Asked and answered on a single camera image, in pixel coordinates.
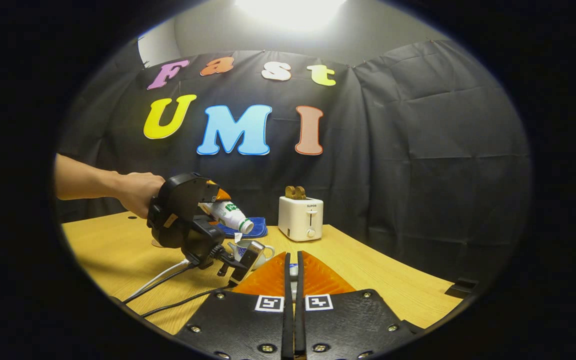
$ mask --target table surface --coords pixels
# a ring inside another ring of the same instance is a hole
[[[133,216],[132,212],[62,224],[79,264],[106,294],[122,301],[160,272],[184,259],[179,249],[153,246],[153,236],[146,221],[129,216]],[[355,289],[375,289],[400,319],[421,328],[439,321],[461,301],[444,294],[452,282],[402,264],[331,225],[324,225],[322,239],[314,241],[292,241],[276,226],[269,226],[268,234],[256,240],[273,246],[277,254],[289,252],[292,263],[297,262],[297,251],[314,255]],[[227,242],[233,242],[233,239],[224,240],[224,246],[230,251]],[[219,277],[217,271],[221,265],[221,261],[215,260],[207,269],[190,269],[131,301],[129,306],[143,314],[223,287],[233,270],[229,269],[226,276]],[[163,310],[147,320],[175,334],[204,299],[201,297]]]

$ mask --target pink letter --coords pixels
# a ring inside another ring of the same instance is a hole
[[[304,155],[319,155],[324,152],[320,145],[320,118],[324,112],[317,107],[297,106],[297,112],[301,116],[301,134],[299,143],[294,150]]]
[[[159,75],[157,75],[155,80],[152,82],[152,84],[150,84],[150,86],[148,86],[147,89],[148,90],[157,89],[166,85],[166,78],[168,79],[174,78],[175,75],[177,75],[179,68],[185,68],[188,66],[188,64],[190,64],[190,61],[188,60],[178,61],[176,63],[170,63],[170,64],[163,64],[161,66],[161,71],[159,72]]]

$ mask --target cup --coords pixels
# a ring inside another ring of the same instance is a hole
[[[239,236],[241,236],[241,233],[235,233],[235,244],[228,243],[228,245],[232,249],[232,254],[235,256],[235,260],[239,261],[242,259],[242,256],[244,255],[244,253],[246,253],[246,249],[248,248],[250,243],[252,243],[255,240],[254,239],[239,240],[237,237],[237,234],[240,234]],[[261,255],[259,255],[258,260],[256,261],[256,264],[254,264],[252,270],[258,269],[261,265],[265,264],[268,260],[272,259],[273,256],[275,256],[275,248],[274,247],[272,247],[270,245],[265,245],[265,248],[270,249],[270,251],[272,251],[272,253],[268,257],[266,257],[266,255],[261,253]]]

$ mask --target black curtain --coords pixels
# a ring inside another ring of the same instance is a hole
[[[126,47],[82,92],[60,153],[122,174],[166,178],[195,171],[228,191],[247,216],[265,217],[269,225],[277,225],[284,188],[301,185],[324,201],[325,224],[448,280],[493,274],[518,237],[530,192],[521,121],[498,82],[454,41],[396,48],[356,67],[271,51],[195,55],[151,90],[160,66],[144,68],[135,55],[135,45]],[[221,57],[233,57],[234,68],[199,75]],[[292,78],[263,78],[270,61],[290,64]],[[311,80],[306,67],[317,64],[334,70],[334,86]],[[186,94],[197,99],[179,130],[145,137],[151,103],[173,100],[162,115],[165,125],[174,100]],[[270,153],[242,155],[236,146],[225,153],[217,142],[217,154],[199,155],[204,110],[214,105],[226,105],[235,120],[251,105],[272,107],[265,128]],[[321,155],[295,151],[301,105],[324,113]],[[77,202],[62,210],[63,221],[125,211],[112,198]]]

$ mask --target black cable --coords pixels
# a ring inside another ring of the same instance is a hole
[[[156,287],[158,287],[159,285],[165,283],[166,281],[171,280],[171,279],[174,278],[175,276],[178,276],[179,274],[183,273],[184,271],[187,271],[187,270],[192,269],[192,268],[194,268],[194,267],[195,267],[195,265],[193,265],[193,264],[188,264],[185,268],[183,268],[183,269],[181,269],[181,270],[179,270],[179,271],[177,271],[177,272],[174,272],[174,273],[172,273],[172,274],[169,275],[169,276],[166,276],[166,277],[163,278],[162,280],[159,280],[159,281],[155,282],[153,285],[151,285],[151,287],[147,287],[146,289],[143,289],[143,290],[141,290],[140,292],[137,292],[137,293],[134,294],[133,296],[128,297],[127,299],[125,299],[125,300],[123,301],[123,303],[124,303],[124,304],[130,303],[131,301],[137,299],[138,297],[142,296],[143,294],[146,294],[147,292],[151,291],[152,289],[155,289]]]
[[[163,310],[167,310],[167,309],[170,309],[170,308],[175,308],[175,307],[180,306],[180,305],[184,305],[185,303],[188,303],[189,301],[195,300],[195,299],[197,299],[198,297],[206,296],[206,295],[208,295],[208,294],[210,294],[210,293],[212,293],[212,292],[216,292],[216,291],[218,291],[218,290],[228,289],[228,288],[230,288],[230,287],[231,287],[230,285],[227,285],[227,286],[217,287],[217,289],[212,289],[212,290],[204,291],[204,292],[201,292],[201,293],[199,293],[199,294],[190,296],[189,298],[187,298],[187,299],[185,299],[185,300],[181,300],[181,301],[179,301],[178,303],[173,303],[172,305],[166,305],[166,306],[162,306],[162,307],[160,307],[160,308],[158,308],[158,309],[151,310],[151,311],[146,312],[145,314],[143,314],[143,315],[141,315],[141,316],[144,317],[144,318],[145,318],[145,317],[150,317],[150,316],[151,316],[152,314],[154,314],[154,313],[162,312]]]

